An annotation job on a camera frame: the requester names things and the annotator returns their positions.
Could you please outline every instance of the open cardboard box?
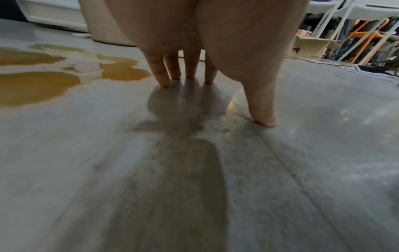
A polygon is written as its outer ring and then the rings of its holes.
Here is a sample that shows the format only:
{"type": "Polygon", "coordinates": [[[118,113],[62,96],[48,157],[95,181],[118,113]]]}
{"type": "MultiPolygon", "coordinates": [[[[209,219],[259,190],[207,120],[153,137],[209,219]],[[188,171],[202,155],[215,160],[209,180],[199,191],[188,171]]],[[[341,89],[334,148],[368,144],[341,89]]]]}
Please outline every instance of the open cardboard box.
{"type": "Polygon", "coordinates": [[[339,47],[333,40],[296,35],[287,56],[320,60],[327,49],[339,47]]]}

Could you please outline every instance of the gray floor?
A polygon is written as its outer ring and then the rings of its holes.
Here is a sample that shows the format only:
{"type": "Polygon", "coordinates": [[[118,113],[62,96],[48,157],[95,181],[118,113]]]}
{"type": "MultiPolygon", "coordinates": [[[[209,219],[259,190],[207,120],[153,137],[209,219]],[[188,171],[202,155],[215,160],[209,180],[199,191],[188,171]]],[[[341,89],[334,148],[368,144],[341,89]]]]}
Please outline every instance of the gray floor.
{"type": "MultiPolygon", "coordinates": [[[[0,35],[148,69],[135,48],[69,32],[0,20],[0,35]]],[[[239,83],[203,75],[0,108],[0,251],[398,251],[397,83],[287,59],[265,129],[239,83]]]]}

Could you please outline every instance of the puddle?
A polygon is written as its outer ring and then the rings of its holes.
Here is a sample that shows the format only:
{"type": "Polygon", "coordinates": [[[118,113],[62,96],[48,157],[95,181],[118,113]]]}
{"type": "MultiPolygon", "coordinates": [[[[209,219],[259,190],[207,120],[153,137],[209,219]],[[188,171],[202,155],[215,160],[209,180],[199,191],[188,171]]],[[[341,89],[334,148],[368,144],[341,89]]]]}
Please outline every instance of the puddle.
{"type": "Polygon", "coordinates": [[[79,84],[78,76],[62,72],[0,74],[0,106],[43,102],[61,96],[79,84]]]}
{"type": "Polygon", "coordinates": [[[29,48],[43,52],[0,47],[0,67],[54,64],[63,60],[68,61],[72,52],[74,52],[72,56],[74,62],[76,56],[79,60],[78,63],[68,67],[60,68],[54,65],[52,68],[54,71],[0,74],[0,106],[14,107],[46,101],[63,95],[68,88],[81,84],[81,80],[84,79],[139,81],[150,76],[148,71],[135,68],[138,61],[130,58],[106,56],[80,48],[50,44],[36,44],[29,48]]]}
{"type": "Polygon", "coordinates": [[[62,56],[45,53],[19,51],[18,49],[0,47],[0,66],[33,66],[37,64],[53,64],[63,61],[62,56]]]}

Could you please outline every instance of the orange chair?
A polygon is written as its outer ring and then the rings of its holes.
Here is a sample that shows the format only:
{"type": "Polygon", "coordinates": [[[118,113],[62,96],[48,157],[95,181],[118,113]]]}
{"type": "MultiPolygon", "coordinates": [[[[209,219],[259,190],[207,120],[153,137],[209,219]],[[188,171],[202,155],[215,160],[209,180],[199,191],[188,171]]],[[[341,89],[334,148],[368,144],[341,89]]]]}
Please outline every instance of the orange chair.
{"type": "MultiPolygon", "coordinates": [[[[349,36],[342,40],[340,43],[340,46],[342,46],[347,40],[349,40],[350,38],[356,37],[356,38],[363,38],[364,36],[367,35],[368,32],[359,32],[362,28],[364,28],[367,24],[369,24],[370,21],[364,22],[362,25],[360,25],[355,31],[353,31],[351,34],[349,34],[349,36]]],[[[379,28],[375,31],[372,32],[369,37],[368,40],[364,42],[363,46],[360,48],[360,50],[357,52],[356,56],[350,61],[351,63],[355,63],[355,61],[359,58],[359,56],[362,54],[362,52],[368,47],[368,45],[371,43],[371,41],[373,39],[382,39],[384,37],[384,35],[380,32],[380,29],[383,28],[384,26],[386,26],[389,23],[389,19],[386,19],[380,26],[379,28]]]]}

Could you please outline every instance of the beige bin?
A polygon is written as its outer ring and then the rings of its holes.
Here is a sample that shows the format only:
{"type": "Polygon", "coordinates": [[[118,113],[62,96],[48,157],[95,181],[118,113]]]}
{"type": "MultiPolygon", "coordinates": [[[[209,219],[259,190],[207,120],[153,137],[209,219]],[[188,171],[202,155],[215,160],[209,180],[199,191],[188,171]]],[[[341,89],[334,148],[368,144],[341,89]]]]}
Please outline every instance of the beige bin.
{"type": "Polygon", "coordinates": [[[104,0],[78,0],[93,40],[107,44],[134,46],[125,37],[108,11],[104,0]]]}

